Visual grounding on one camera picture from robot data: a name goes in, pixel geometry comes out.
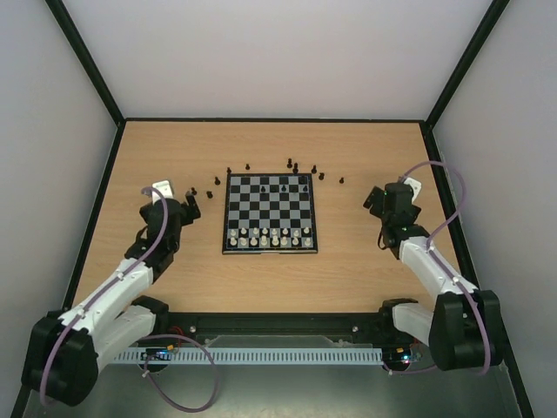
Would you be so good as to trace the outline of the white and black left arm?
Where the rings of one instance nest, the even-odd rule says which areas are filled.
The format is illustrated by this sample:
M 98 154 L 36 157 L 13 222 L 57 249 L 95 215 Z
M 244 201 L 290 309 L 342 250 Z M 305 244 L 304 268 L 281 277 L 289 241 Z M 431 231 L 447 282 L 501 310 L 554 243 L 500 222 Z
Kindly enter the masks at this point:
M 145 226 L 116 270 L 75 307 L 50 311 L 31 329 L 22 383 L 44 405 L 81 403 L 119 352 L 166 327 L 165 303 L 139 295 L 171 265 L 183 227 L 201 213 L 191 192 L 184 201 L 167 188 L 144 192 L 152 196 L 140 209 Z

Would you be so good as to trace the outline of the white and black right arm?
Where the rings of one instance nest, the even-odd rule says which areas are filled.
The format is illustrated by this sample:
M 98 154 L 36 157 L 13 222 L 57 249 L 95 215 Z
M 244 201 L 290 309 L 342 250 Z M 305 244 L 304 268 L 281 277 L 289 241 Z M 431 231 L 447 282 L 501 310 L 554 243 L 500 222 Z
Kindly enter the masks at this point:
M 417 224 L 421 210 L 413 201 L 418 192 L 415 184 L 388 183 L 374 187 L 363 204 L 381 222 L 379 248 L 408 267 L 435 302 L 429 311 L 413 300 L 392 301 L 379 330 L 391 341 L 411 335 L 429 348 L 440 370 L 476 367 L 485 373 L 503 361 L 499 298 L 465 279 Z

